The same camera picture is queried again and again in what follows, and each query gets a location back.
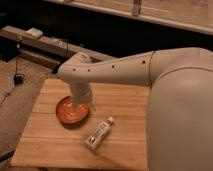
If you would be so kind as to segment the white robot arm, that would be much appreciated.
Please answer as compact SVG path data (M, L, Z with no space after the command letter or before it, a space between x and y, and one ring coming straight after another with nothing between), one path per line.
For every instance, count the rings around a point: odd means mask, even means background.
M58 76L75 103L92 100L92 82L149 87L148 171L213 171L212 51L157 50L99 63L78 52Z

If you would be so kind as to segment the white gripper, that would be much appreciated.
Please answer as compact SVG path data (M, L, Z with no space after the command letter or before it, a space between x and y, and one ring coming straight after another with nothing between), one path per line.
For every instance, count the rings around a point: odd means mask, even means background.
M88 83L76 83L70 85L71 98L74 102L72 112L79 112L80 104L88 103L92 111L96 111L95 105L92 102L92 91Z

